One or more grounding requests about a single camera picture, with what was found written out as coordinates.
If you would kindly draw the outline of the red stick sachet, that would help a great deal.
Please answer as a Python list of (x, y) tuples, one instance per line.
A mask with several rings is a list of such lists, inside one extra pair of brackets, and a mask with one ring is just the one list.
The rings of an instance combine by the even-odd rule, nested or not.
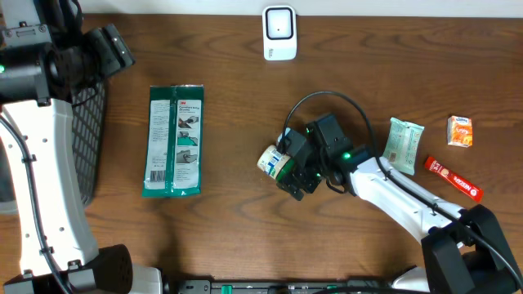
[(466, 194), (476, 203), (479, 203), (482, 200), (484, 191), (479, 186), (474, 185), (469, 180), (450, 170), (432, 156), (427, 158), (424, 163), (424, 167), (428, 171), (433, 172), (442, 179), (446, 180), (453, 187)]

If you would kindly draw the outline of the teal wet wipes pack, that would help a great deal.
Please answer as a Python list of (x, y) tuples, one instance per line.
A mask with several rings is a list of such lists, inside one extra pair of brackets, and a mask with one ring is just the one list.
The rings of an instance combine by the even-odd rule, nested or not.
[(390, 121), (391, 126), (383, 156), (396, 170), (413, 176), (424, 127), (398, 118), (391, 118)]

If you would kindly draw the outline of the green cap bottle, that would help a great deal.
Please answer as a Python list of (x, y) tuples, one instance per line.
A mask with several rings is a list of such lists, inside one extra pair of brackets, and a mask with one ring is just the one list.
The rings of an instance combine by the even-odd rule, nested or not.
[(270, 178), (281, 182), (295, 167), (295, 161), (289, 155), (280, 153), (275, 145), (270, 145), (258, 159), (257, 167)]

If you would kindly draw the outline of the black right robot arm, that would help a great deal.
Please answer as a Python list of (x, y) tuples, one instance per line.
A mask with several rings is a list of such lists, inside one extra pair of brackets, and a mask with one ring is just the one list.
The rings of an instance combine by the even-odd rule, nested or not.
[(372, 145), (355, 147), (332, 114), (301, 134), (285, 127), (263, 171), (296, 200), (321, 182), (373, 204), (422, 247), (424, 267), (395, 278), (391, 292), (514, 293), (522, 273), (498, 219), (439, 198), (397, 171)]

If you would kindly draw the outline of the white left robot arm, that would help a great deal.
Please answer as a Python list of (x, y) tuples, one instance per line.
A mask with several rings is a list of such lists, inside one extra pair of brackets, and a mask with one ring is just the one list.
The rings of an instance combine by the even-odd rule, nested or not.
[(4, 1), (1, 140), (21, 228), (20, 274), (6, 293), (165, 293), (122, 244), (99, 247), (74, 163), (73, 98), (134, 65), (113, 25), (83, 32), (76, 1)]

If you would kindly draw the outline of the green white package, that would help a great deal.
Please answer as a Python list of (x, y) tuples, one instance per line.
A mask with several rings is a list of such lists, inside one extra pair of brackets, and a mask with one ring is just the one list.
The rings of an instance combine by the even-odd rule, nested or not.
[(144, 198), (201, 193), (203, 105), (202, 85), (150, 88)]

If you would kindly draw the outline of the orange tissue pack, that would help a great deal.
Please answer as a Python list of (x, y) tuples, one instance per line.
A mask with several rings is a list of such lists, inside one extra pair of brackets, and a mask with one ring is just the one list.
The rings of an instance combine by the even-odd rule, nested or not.
[(450, 116), (447, 120), (447, 145), (468, 148), (473, 145), (472, 120)]

